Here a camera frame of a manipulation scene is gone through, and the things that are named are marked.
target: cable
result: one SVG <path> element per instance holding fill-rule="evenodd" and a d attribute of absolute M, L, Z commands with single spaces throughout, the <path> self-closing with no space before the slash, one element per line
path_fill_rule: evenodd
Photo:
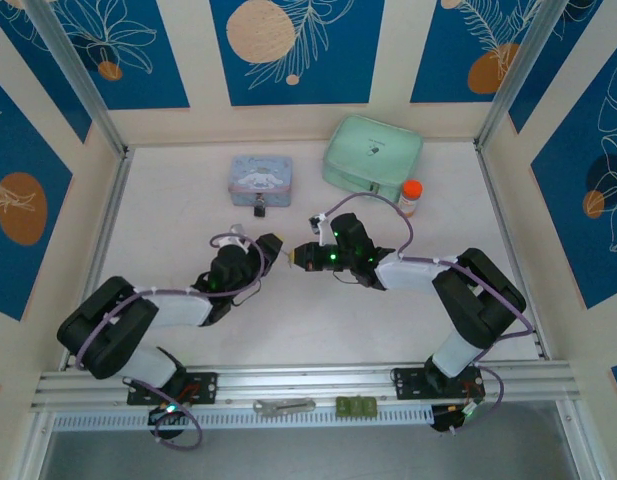
<path fill-rule="evenodd" d="M 485 372 L 488 372 L 490 375 L 492 375 L 493 377 L 495 377 L 495 380 L 497 380 L 497 382 L 499 383 L 499 395 L 497 396 L 497 400 L 495 400 L 495 403 L 493 404 L 492 407 L 490 407 L 490 409 L 488 409 L 488 411 L 486 413 L 484 413 L 483 415 L 477 417 L 475 419 L 475 421 L 470 422 L 468 424 L 464 423 L 461 427 L 459 427 L 457 429 L 457 431 L 459 432 L 463 432 L 466 428 L 474 426 L 476 424 L 478 424 L 479 422 L 482 422 L 485 418 L 487 418 L 490 414 L 492 414 L 495 410 L 497 410 L 499 408 L 499 406 L 501 405 L 503 399 L 504 399 L 504 381 L 502 380 L 502 378 L 499 376 L 499 374 L 495 373 L 492 369 L 488 368 L 488 367 L 484 367 L 479 365 L 479 368 Z M 434 414 L 435 417 L 441 416 L 441 415 L 446 415 L 449 413 L 454 413 L 457 410 L 447 410 L 445 412 L 439 412 Z"/>
<path fill-rule="evenodd" d="M 393 210 L 395 212 L 397 212 L 397 214 L 404 220 L 404 222 L 406 222 L 406 226 L 408 227 L 408 240 L 406 241 L 406 243 L 404 243 L 401 247 L 399 247 L 399 249 L 397 250 L 397 254 L 401 255 L 401 253 L 408 247 L 408 245 L 410 245 L 412 243 L 413 238 L 415 237 L 415 233 L 412 229 L 412 225 L 410 224 L 410 222 L 408 221 L 408 217 L 406 216 L 406 214 L 404 212 L 402 212 L 400 210 L 400 208 L 395 205 L 393 202 L 391 202 L 390 200 L 388 200 L 387 198 L 382 197 L 381 195 L 377 195 L 376 193 L 370 193 L 370 192 L 360 192 L 360 193 L 353 193 L 352 195 L 348 195 L 346 198 L 344 198 L 341 202 L 339 202 L 337 205 L 335 205 L 334 207 L 332 207 L 330 210 L 328 210 L 327 212 L 324 213 L 324 215 L 326 217 L 329 217 L 330 215 L 332 215 L 336 210 L 338 210 L 344 203 L 348 202 L 349 200 L 352 200 L 355 197 L 372 197 L 372 198 L 376 198 L 377 200 L 381 200 L 384 203 L 387 203 L 388 205 L 390 205 Z"/>
<path fill-rule="evenodd" d="M 346 280 L 342 280 L 341 278 L 339 278 L 337 276 L 337 273 L 333 270 L 332 272 L 332 276 L 335 277 L 338 281 L 340 281 L 341 283 L 344 283 L 346 285 L 359 285 L 359 282 L 348 282 Z"/>
<path fill-rule="evenodd" d="M 101 322 L 99 322 L 99 324 L 93 329 L 90 335 L 88 335 L 88 337 L 86 338 L 86 341 L 83 343 L 83 345 L 79 349 L 79 352 L 77 352 L 77 355 L 75 358 L 76 368 L 78 370 L 84 370 L 83 365 L 82 365 L 84 354 L 86 353 L 88 348 L 90 348 L 90 345 L 95 340 L 97 335 L 101 333 L 101 331 L 106 327 L 106 325 L 110 322 L 110 320 L 113 319 L 119 312 L 121 312 L 124 308 L 126 308 L 132 302 L 134 302 L 135 300 L 141 297 L 148 297 L 151 295 L 173 295 L 173 296 L 190 295 L 193 297 L 200 297 L 200 298 L 219 298 L 219 297 L 230 297 L 233 295 L 239 295 L 240 293 L 245 292 L 246 290 L 249 290 L 250 288 L 252 288 L 261 279 L 261 277 L 263 277 L 264 262 L 265 262 L 264 252 L 261 250 L 259 245 L 255 243 L 254 240 L 240 233 L 220 233 L 219 235 L 215 235 L 214 237 L 210 239 L 210 242 L 209 242 L 210 246 L 213 248 L 219 248 L 219 245 L 217 245 L 215 242 L 219 240 L 220 238 L 226 238 L 226 237 L 237 237 L 237 238 L 240 238 L 241 240 L 249 242 L 252 246 L 255 247 L 255 249 L 257 250 L 257 253 L 259 253 L 259 260 L 260 260 L 259 272 L 257 273 L 255 279 L 250 284 L 240 289 L 233 290 L 232 292 L 219 292 L 219 293 L 198 292 L 192 289 L 181 290 L 181 289 L 157 289 L 157 288 L 137 292 L 134 295 L 131 295 L 130 297 L 126 298 L 119 305 L 117 305 L 110 312 L 108 312 L 104 316 L 104 318 L 101 320 Z"/>
<path fill-rule="evenodd" d="M 493 404 L 493 406 L 490 407 L 490 409 L 488 409 L 488 411 L 485 414 L 478 417 L 474 422 L 468 423 L 468 425 L 464 424 L 462 427 L 459 428 L 460 431 L 463 431 L 466 427 L 470 427 L 470 426 L 478 424 L 479 422 L 482 422 L 484 418 L 486 418 L 488 415 L 491 415 L 495 410 L 499 408 L 499 406 L 501 405 L 501 402 L 504 399 L 504 381 L 499 376 L 499 374 L 495 373 L 494 370 L 488 367 L 479 365 L 479 368 L 482 371 L 488 372 L 490 375 L 495 377 L 495 380 L 497 380 L 497 382 L 499 383 L 499 395 L 497 396 L 497 400 L 495 400 L 495 403 Z"/>
<path fill-rule="evenodd" d="M 372 197 L 372 198 L 377 198 L 381 201 L 383 201 L 384 203 L 387 203 L 388 205 L 390 205 L 392 207 L 392 209 L 397 212 L 397 214 L 403 219 L 404 222 L 406 222 L 406 226 L 408 227 L 408 240 L 406 241 L 406 243 L 404 243 L 401 247 L 399 247 L 399 249 L 397 250 L 397 255 L 404 261 L 407 262 L 417 262 L 417 263 L 428 263 L 428 264 L 439 264 L 439 265 L 444 265 L 446 267 L 450 267 L 450 268 L 454 268 L 455 270 L 463 273 L 465 276 L 467 276 L 468 278 L 470 278 L 473 282 L 475 282 L 477 285 L 481 286 L 485 291 L 487 291 L 490 295 L 492 295 L 493 297 L 495 297 L 499 302 L 501 302 L 501 304 L 506 307 L 508 310 L 510 310 L 510 312 L 515 315 L 515 317 L 517 317 L 526 327 L 526 331 L 524 332 L 515 332 L 515 333 L 507 333 L 505 335 L 502 335 L 501 337 L 499 337 L 497 339 L 497 341 L 495 343 L 493 343 L 493 345 L 484 350 L 483 352 L 481 352 L 476 358 L 475 358 L 475 362 L 481 360 L 489 351 L 490 349 L 492 349 L 492 347 L 494 347 L 494 345 L 498 342 L 501 342 L 502 340 L 506 340 L 509 338 L 517 338 L 517 337 L 525 337 L 527 335 L 531 335 L 534 333 L 534 328 L 532 326 L 532 324 L 530 323 L 530 321 L 524 316 L 523 313 L 521 313 L 517 308 L 515 308 L 515 306 L 510 303 L 508 300 L 506 300 L 499 292 L 497 292 L 494 288 L 492 288 L 490 285 L 488 285 L 488 283 L 486 283 L 485 281 L 483 281 L 481 278 L 479 278 L 477 275 L 475 275 L 474 273 L 472 273 L 470 270 L 468 270 L 467 268 L 462 267 L 461 265 L 457 265 L 456 263 L 453 262 L 449 262 L 447 260 L 435 260 L 432 258 L 425 258 L 425 257 L 402 257 L 401 254 L 402 252 L 412 243 L 413 238 L 414 238 L 414 231 L 412 229 L 412 225 L 410 224 L 410 221 L 408 220 L 408 217 L 406 217 L 406 215 L 404 214 L 404 212 L 401 211 L 401 209 L 393 202 L 391 202 L 390 200 L 388 200 L 385 197 L 382 197 L 381 195 L 377 195 L 376 193 L 370 193 L 370 192 L 360 192 L 360 193 L 353 193 L 352 195 L 348 195 L 346 198 L 344 198 L 341 202 L 337 203 L 334 207 L 332 207 L 330 210 L 326 211 L 324 213 L 324 215 L 326 217 L 329 217 L 330 215 L 332 215 L 336 210 L 338 210 L 344 203 L 348 202 L 349 200 L 352 200 L 355 197 Z"/>
<path fill-rule="evenodd" d="M 163 439 L 159 436 L 159 427 L 163 423 L 165 423 L 166 419 L 168 418 L 168 415 L 164 415 L 159 420 L 157 420 L 157 422 L 155 423 L 155 430 L 153 431 L 153 435 L 155 436 L 155 439 L 159 443 L 161 443 L 164 447 L 168 447 L 172 450 L 178 450 L 180 452 L 188 452 L 191 450 L 195 450 L 196 448 L 199 447 L 199 445 L 201 445 L 201 441 L 203 439 L 201 425 L 199 425 L 199 422 L 197 421 L 197 419 L 195 418 L 195 416 L 192 414 L 192 412 L 189 409 L 184 407 L 181 403 L 179 403 L 177 400 L 172 398 L 170 395 L 162 392 L 158 388 L 153 387 L 149 383 L 142 382 L 141 380 L 137 380 L 135 378 L 132 378 L 131 380 L 135 382 L 137 385 L 139 385 L 140 387 L 143 387 L 146 390 L 154 393 L 155 395 L 160 396 L 166 402 L 172 405 L 175 405 L 181 411 L 181 413 L 183 413 L 193 423 L 193 425 L 195 426 L 195 429 L 197 430 L 197 441 L 192 445 L 177 445 L 173 442 L 164 442 Z"/>
<path fill-rule="evenodd" d="M 240 307 L 241 305 L 243 305 L 244 303 L 246 303 L 246 300 L 248 300 L 249 298 L 254 297 L 255 295 L 257 295 L 259 292 L 261 292 L 261 280 L 259 280 L 258 282 L 259 284 L 257 285 L 257 290 L 255 290 L 254 292 L 252 292 L 250 295 L 248 295 L 246 298 L 244 298 L 241 302 L 235 303 L 235 301 L 233 300 L 232 306 L 233 307 Z"/>
<path fill-rule="evenodd" d="M 475 282 L 477 285 L 482 287 L 490 295 L 495 297 L 497 299 L 497 301 L 499 301 L 504 307 L 506 307 L 515 317 L 517 317 L 524 324 L 524 326 L 526 327 L 525 331 L 523 331 L 523 332 L 507 333 L 505 335 L 502 335 L 501 337 L 499 337 L 492 344 L 492 346 L 490 348 L 484 350 L 479 355 L 477 355 L 477 357 L 475 357 L 475 360 L 474 360 L 475 362 L 481 360 L 492 349 L 492 347 L 495 346 L 495 344 L 501 342 L 502 340 L 507 340 L 509 338 L 525 337 L 525 336 L 528 336 L 528 335 L 531 335 L 532 333 L 534 333 L 535 330 L 534 330 L 532 324 L 530 323 L 530 320 L 528 320 L 524 316 L 523 313 L 521 313 L 512 303 L 510 303 L 508 300 L 506 300 L 506 298 L 503 295 L 501 295 L 498 291 L 496 291 L 494 288 L 492 288 L 487 282 L 485 282 L 484 280 L 479 278 L 477 275 L 472 273 L 467 268 L 462 267 L 461 265 L 458 265 L 456 263 L 449 262 L 447 260 L 435 260 L 435 259 L 432 259 L 432 258 L 425 258 L 425 257 L 403 257 L 402 260 L 404 260 L 406 262 L 429 263 L 429 264 L 433 264 L 433 265 L 439 264 L 439 265 L 444 265 L 446 267 L 454 268 L 458 272 L 461 272 L 462 274 L 464 274 L 465 276 L 470 278 L 473 282 Z"/>
<path fill-rule="evenodd" d="M 128 305 L 130 305 L 132 302 L 134 302 L 135 300 L 142 298 L 142 297 L 147 297 L 150 295 L 180 295 L 180 296 L 186 296 L 186 295 L 191 295 L 194 297 L 201 297 L 201 298 L 219 298 L 219 297 L 229 297 L 229 296 L 233 296 L 233 295 L 239 295 L 242 292 L 245 292 L 246 290 L 249 290 L 250 288 L 252 288 L 255 284 L 257 284 L 257 282 L 259 282 L 261 280 L 261 277 L 263 277 L 264 274 L 264 263 L 265 263 L 265 257 L 264 257 L 264 252 L 261 249 L 261 247 L 259 247 L 259 245 L 257 245 L 257 243 L 252 240 L 250 237 L 247 237 L 246 235 L 242 235 L 240 233 L 220 233 L 219 235 L 215 235 L 214 237 L 212 237 L 210 239 L 210 246 L 213 248 L 219 248 L 219 245 L 216 243 L 217 240 L 219 240 L 220 238 L 226 238 L 226 237 L 237 237 L 240 238 L 243 241 L 249 242 L 251 245 L 253 245 L 255 247 L 255 249 L 257 250 L 257 253 L 259 253 L 259 271 L 257 272 L 257 275 L 255 277 L 255 279 L 249 284 L 246 285 L 245 287 L 242 287 L 240 289 L 231 291 L 231 292 L 220 292 L 220 293 L 207 293 L 207 292 L 198 292 L 196 290 L 192 290 L 192 289 L 186 289 L 186 290 L 175 290 L 175 289 L 151 289 L 151 290 L 144 290 L 142 292 L 137 292 L 134 295 L 131 295 L 130 297 L 128 297 L 127 299 L 125 299 L 124 301 L 122 301 L 121 303 L 119 303 L 119 305 L 117 305 L 115 308 L 113 308 L 110 312 L 108 312 L 106 315 L 104 315 L 104 318 L 101 320 L 101 322 L 99 322 L 99 324 L 93 329 L 93 331 L 90 333 L 90 335 L 88 335 L 88 337 L 86 338 L 86 341 L 82 344 L 81 348 L 79 349 L 79 351 L 77 352 L 77 355 L 75 357 L 75 367 L 77 368 L 77 370 L 84 370 L 85 368 L 82 365 L 82 360 L 84 357 L 84 354 L 86 353 L 86 351 L 88 350 L 88 348 L 90 348 L 90 345 L 92 344 L 92 342 L 95 340 L 95 338 L 97 337 L 97 335 L 99 335 L 99 333 L 101 333 L 101 331 L 106 327 L 106 325 L 108 325 L 108 323 L 110 322 L 111 319 L 113 319 L 119 312 L 121 312 L 124 308 L 126 308 Z M 195 425 L 195 428 L 197 430 L 197 442 L 194 445 L 191 446 L 180 446 L 180 445 L 175 445 L 172 442 L 162 442 L 161 438 L 158 436 L 159 433 L 159 426 L 161 425 L 161 420 L 158 421 L 155 425 L 155 431 L 154 431 L 154 435 L 156 438 L 159 438 L 159 441 L 165 445 L 168 448 L 171 448 L 173 450 L 180 450 L 180 451 L 190 451 L 190 450 L 194 450 L 195 448 L 199 447 L 199 445 L 201 445 L 201 439 L 202 439 L 202 430 L 201 430 L 201 425 L 199 425 L 199 422 L 197 422 L 197 419 L 193 416 L 193 414 L 190 412 L 190 410 L 188 410 L 187 408 L 185 408 L 183 405 L 181 405 L 177 400 L 175 400 L 174 398 L 172 398 L 171 396 L 165 394 L 164 392 L 162 392 L 161 390 L 159 390 L 157 387 L 153 387 L 152 385 L 149 385 L 146 382 L 143 382 L 141 380 L 137 380 L 137 379 L 132 379 L 134 382 L 136 382 L 138 385 L 142 386 L 143 388 L 145 388 L 146 390 L 151 391 L 152 393 L 160 396 L 161 398 L 163 398 L 164 400 L 166 400 L 167 402 L 172 403 L 173 405 L 176 405 L 177 408 L 179 410 L 181 410 L 181 412 L 188 417 L 192 423 Z"/>

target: mint green bag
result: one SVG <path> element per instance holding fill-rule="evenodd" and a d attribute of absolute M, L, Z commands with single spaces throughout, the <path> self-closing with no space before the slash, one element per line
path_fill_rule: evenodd
<path fill-rule="evenodd" d="M 393 202 L 411 178 L 421 136 L 359 115 L 337 127 L 324 156 L 325 181 L 349 192 L 372 192 Z"/>

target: metal clamp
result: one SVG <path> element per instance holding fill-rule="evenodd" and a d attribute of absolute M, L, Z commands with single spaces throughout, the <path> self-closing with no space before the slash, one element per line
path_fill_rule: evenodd
<path fill-rule="evenodd" d="M 262 417 L 281 417 L 290 415 L 291 413 L 306 413 L 312 412 L 316 407 L 314 400 L 310 398 L 266 401 L 255 400 L 252 405 L 255 413 Z"/>

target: floral wall pattern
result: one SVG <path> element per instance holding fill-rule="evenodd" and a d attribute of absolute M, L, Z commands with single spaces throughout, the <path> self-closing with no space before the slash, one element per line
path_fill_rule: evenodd
<path fill-rule="evenodd" d="M 72 178 L 0 86 L 0 312 L 21 320 Z"/>
<path fill-rule="evenodd" d="M 367 103 L 383 0 L 211 0 L 233 106 Z"/>
<path fill-rule="evenodd" d="M 571 0 L 548 38 L 535 65 L 510 107 L 510 119 L 520 132 L 555 78 L 603 0 Z"/>
<path fill-rule="evenodd" d="M 617 293 L 617 50 L 532 163 L 588 308 Z"/>
<path fill-rule="evenodd" d="M 109 109 L 189 107 L 155 0 L 54 0 L 50 6 Z M 19 1 L 0 0 L 0 26 L 83 141 L 90 119 L 80 105 L 65 105 L 74 93 Z"/>
<path fill-rule="evenodd" d="M 411 102 L 491 101 L 544 1 L 438 0 Z M 600 1 L 571 0 L 553 37 L 572 48 Z"/>

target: pill bottle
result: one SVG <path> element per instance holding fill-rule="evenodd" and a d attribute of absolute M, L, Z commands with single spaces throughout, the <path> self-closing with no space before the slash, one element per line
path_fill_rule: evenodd
<path fill-rule="evenodd" d="M 399 209 L 404 212 L 407 217 L 412 217 L 417 208 L 417 202 L 424 193 L 424 186 L 417 180 L 407 180 L 401 187 L 401 195 L 399 196 Z"/>

